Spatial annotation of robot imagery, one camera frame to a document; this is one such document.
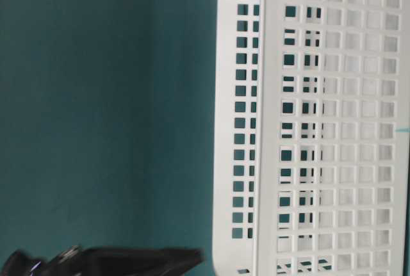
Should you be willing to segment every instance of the white plastic basket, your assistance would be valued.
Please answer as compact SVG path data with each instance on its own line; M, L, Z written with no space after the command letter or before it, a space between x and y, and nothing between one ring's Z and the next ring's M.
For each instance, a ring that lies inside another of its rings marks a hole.
M402 275L409 20L410 0L218 0L217 275Z

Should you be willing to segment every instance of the teal surface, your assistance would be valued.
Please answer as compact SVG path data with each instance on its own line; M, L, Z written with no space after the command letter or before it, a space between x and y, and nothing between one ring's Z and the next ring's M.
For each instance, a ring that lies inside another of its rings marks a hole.
M204 249L217 0L0 0L0 261Z

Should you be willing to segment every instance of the blue mark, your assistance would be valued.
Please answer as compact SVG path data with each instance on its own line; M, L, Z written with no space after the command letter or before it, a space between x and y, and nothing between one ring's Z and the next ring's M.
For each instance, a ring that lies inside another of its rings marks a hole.
M396 132L398 132L398 133L410 133L410 127L405 127L403 129L397 129Z

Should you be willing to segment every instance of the plastic crate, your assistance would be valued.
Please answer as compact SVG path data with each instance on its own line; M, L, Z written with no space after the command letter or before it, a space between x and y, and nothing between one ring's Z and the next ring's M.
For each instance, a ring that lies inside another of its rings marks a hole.
M217 275L402 275L409 19L410 0L218 0Z

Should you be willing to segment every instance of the basket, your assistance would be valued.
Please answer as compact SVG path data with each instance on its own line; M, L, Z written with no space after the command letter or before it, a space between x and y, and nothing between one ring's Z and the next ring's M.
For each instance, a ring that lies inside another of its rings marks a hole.
M218 0L218 276L403 274L410 0Z

